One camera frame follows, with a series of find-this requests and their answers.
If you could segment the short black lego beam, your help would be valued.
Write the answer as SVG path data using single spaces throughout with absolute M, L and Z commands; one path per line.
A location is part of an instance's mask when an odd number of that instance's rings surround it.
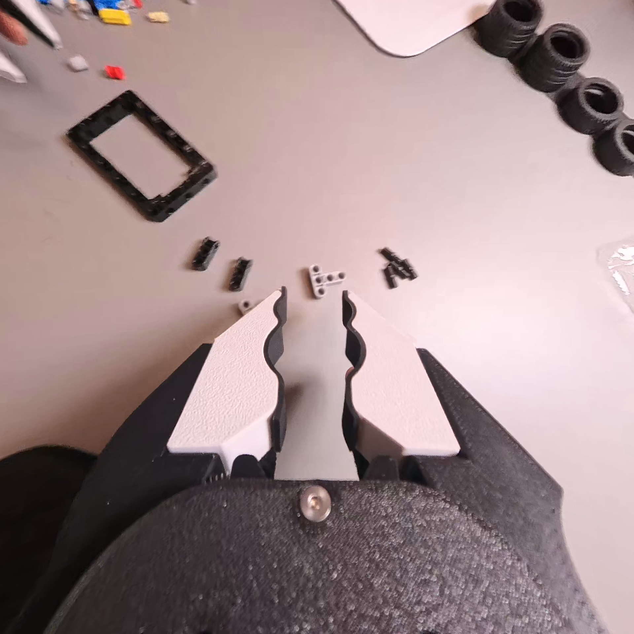
M 192 270 L 197 272 L 206 271 L 216 256 L 219 247 L 220 242 L 218 240 L 214 240 L 210 236 L 205 237 L 192 260 Z
M 235 260 L 234 267 L 228 281 L 228 290 L 230 292 L 241 292 L 243 290 L 252 265 L 252 259 L 240 257 Z

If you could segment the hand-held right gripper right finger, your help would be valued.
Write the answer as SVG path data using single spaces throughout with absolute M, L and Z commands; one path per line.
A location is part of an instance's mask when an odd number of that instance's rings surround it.
M 342 432 L 359 479 L 377 458 L 393 460 L 399 468 L 409 456 L 458 456 L 458 440 L 415 339 L 347 290 L 342 322 L 351 364 Z

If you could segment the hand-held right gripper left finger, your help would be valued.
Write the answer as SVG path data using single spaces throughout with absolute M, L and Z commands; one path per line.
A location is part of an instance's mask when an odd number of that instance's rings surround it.
M 281 452 L 287 289 L 281 287 L 218 335 L 167 441 L 172 454 L 216 454 L 231 470 L 241 455 L 261 461 Z

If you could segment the pile of colourful lego pieces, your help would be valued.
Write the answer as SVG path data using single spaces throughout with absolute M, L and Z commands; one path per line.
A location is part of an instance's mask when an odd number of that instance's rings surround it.
M 67 1 L 67 4 L 84 12 L 97 15 L 105 10 L 120 10 L 128 12 L 144 6 L 144 1 Z

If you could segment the black rectangular lego frame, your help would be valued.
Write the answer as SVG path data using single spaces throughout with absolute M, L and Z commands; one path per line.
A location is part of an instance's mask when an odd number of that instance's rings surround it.
M 99 136 L 129 117 L 139 119 L 145 127 L 187 164 L 186 178 L 170 192 L 148 198 L 94 147 L 93 143 Z M 66 137 L 75 146 L 75 149 L 99 171 L 102 177 L 108 180 L 137 208 L 142 216 L 155 223 L 161 223 L 171 218 L 218 177 L 216 168 L 131 90 L 124 91 L 76 123 L 66 132 Z

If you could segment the person's left hand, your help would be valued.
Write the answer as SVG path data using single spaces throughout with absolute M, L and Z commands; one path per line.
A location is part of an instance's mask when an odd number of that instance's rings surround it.
M 28 37 L 18 20 L 1 11 L 0 21 L 1 36 L 5 40 L 17 46 L 26 46 L 28 44 Z

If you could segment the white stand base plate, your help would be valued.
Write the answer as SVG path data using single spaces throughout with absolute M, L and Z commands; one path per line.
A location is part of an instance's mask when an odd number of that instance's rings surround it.
M 336 1 L 380 51 L 398 58 L 426 52 L 483 17 L 493 1 Z

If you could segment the grey T-shaped lego piece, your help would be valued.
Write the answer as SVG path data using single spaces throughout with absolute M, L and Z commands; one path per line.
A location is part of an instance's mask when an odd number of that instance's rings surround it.
M 311 296 L 316 300 L 325 297 L 331 287 L 341 285 L 347 280 L 344 271 L 325 271 L 318 264 L 308 266 L 306 274 Z

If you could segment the clear plastic bag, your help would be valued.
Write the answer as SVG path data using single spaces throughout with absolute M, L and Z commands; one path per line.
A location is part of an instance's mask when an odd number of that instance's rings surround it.
M 629 313 L 633 313 L 633 236 L 607 243 L 597 252 L 597 263 L 607 285 Z

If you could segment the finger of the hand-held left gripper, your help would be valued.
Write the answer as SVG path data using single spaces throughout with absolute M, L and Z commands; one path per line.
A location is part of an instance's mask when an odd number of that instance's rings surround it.
M 16 84 L 26 84 L 27 77 L 17 65 L 1 50 L 1 78 Z
M 11 17 L 54 50 L 62 48 L 59 33 L 40 9 L 38 1 L 11 1 Z

